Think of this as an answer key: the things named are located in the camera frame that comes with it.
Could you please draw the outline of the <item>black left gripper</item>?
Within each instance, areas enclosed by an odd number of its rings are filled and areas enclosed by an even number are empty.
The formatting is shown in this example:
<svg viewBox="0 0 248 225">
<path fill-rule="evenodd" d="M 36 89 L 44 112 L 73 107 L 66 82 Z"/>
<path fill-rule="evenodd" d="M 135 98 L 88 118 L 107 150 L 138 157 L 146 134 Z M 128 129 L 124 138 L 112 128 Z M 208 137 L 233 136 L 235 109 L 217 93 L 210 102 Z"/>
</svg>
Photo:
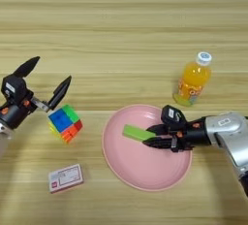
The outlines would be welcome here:
<svg viewBox="0 0 248 225">
<path fill-rule="evenodd" d="M 14 71 L 14 75 L 18 78 L 27 77 L 34 70 L 39 60 L 39 56 L 27 60 Z M 32 97 L 30 100 L 24 99 L 19 105 L 8 104 L 3 109 L 0 109 L 0 121 L 14 130 L 36 109 L 41 109 L 46 113 L 49 109 L 54 110 L 66 95 L 71 79 L 72 77 L 68 76 L 57 86 L 53 91 L 53 97 L 49 100 L 48 105 L 46 102 L 41 102 L 36 97 Z"/>
</svg>

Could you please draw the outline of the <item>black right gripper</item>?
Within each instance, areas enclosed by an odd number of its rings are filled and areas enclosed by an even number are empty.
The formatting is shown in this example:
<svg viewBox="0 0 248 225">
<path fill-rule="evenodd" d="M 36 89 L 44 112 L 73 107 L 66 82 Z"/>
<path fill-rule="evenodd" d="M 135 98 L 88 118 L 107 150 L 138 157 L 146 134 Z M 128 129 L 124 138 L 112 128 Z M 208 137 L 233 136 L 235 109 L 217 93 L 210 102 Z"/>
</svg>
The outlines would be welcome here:
<svg viewBox="0 0 248 225">
<path fill-rule="evenodd" d="M 170 125 L 169 128 L 165 124 L 153 125 L 147 128 L 147 131 L 156 136 L 169 134 L 172 138 L 149 138 L 142 142 L 144 145 L 154 148 L 171 148 L 172 152 L 192 150 L 196 145 L 211 145 L 206 132 L 205 117 Z"/>
</svg>

